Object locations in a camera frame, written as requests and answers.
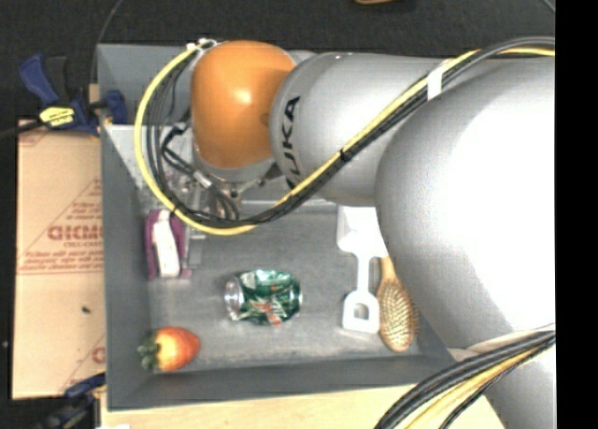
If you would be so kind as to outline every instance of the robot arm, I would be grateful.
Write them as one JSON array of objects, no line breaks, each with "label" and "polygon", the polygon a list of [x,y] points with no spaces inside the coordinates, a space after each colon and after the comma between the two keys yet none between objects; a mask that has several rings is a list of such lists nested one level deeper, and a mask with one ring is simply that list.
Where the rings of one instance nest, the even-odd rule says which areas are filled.
[{"label": "robot arm", "polygon": [[[464,63],[475,65],[463,72]],[[471,52],[440,64],[227,42],[208,50],[193,73],[193,121],[235,143],[227,146],[235,152],[219,153],[219,142],[196,129],[197,167],[238,183],[276,163],[293,187],[281,207],[334,170],[319,194],[377,208],[400,279],[448,347],[554,323],[553,58],[485,60]],[[398,110],[388,106],[414,87]],[[386,117],[373,121],[382,108]],[[177,213],[180,205],[168,207]],[[201,224],[182,216],[228,235],[273,214]],[[490,400],[504,423],[550,427],[554,385],[551,351],[498,383]]]}]

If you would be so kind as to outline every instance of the gray bin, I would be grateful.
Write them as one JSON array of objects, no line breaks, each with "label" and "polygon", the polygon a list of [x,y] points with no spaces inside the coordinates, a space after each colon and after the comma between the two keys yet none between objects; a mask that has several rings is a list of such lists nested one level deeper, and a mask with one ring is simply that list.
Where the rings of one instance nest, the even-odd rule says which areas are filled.
[{"label": "gray bin", "polygon": [[[143,47],[143,62],[138,63],[139,47],[99,50],[101,91],[118,88],[131,107],[156,69],[178,53],[176,48]],[[181,86],[180,92],[179,102],[189,90]],[[158,202],[137,172],[131,125],[104,129],[102,171],[108,408],[411,384],[453,363],[426,321],[421,321],[415,344],[401,354],[388,350],[378,335],[341,327],[342,302],[356,281],[356,260],[336,246],[334,204],[314,198],[293,214],[247,234],[207,236],[198,243],[201,264],[190,279],[149,282],[143,225]],[[274,180],[249,192],[244,209],[258,211],[285,192],[284,181]],[[236,272],[258,267],[288,271],[302,285],[300,312],[280,327],[227,317],[226,281]],[[371,269],[374,292],[377,265]],[[197,334],[202,349],[175,373],[145,371],[136,349],[150,329],[167,324]]]}]

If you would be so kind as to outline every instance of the strawberry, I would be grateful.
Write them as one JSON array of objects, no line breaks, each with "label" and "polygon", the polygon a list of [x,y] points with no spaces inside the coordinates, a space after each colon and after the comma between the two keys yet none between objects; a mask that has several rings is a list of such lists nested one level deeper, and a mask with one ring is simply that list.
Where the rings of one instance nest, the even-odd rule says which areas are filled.
[{"label": "strawberry", "polygon": [[144,369],[168,372],[190,363],[199,348],[199,338],[193,333],[177,326],[165,326],[151,332],[137,351]]}]

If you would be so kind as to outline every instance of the black floor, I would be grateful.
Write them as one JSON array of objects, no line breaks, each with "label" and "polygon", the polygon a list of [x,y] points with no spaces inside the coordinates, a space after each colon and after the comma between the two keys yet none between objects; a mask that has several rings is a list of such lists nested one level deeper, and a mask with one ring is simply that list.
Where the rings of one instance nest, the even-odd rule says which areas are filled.
[{"label": "black floor", "polygon": [[[36,99],[18,75],[19,64],[31,54],[65,54],[71,85],[89,83],[96,40],[117,2],[0,0],[0,130],[13,125],[16,116],[36,113]],[[213,36],[264,40],[285,49],[438,57],[512,37],[554,33],[554,13],[542,0],[413,0],[367,7],[351,0],[125,0],[105,40],[181,43]],[[31,427],[62,402],[9,400],[15,156],[14,140],[1,141],[0,427],[19,429]],[[91,425],[88,419],[81,427]]]}]

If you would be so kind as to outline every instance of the wooden table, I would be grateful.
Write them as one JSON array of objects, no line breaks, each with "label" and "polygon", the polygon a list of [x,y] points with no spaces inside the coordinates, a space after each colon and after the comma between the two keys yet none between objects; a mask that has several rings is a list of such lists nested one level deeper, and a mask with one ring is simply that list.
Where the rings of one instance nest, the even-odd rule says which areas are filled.
[{"label": "wooden table", "polygon": [[[409,388],[410,386],[400,386],[118,412],[106,409],[103,394],[101,423],[106,429],[113,429],[121,424],[129,424],[131,429],[373,428],[386,410]],[[451,427],[504,429],[485,398],[467,409]]]}]

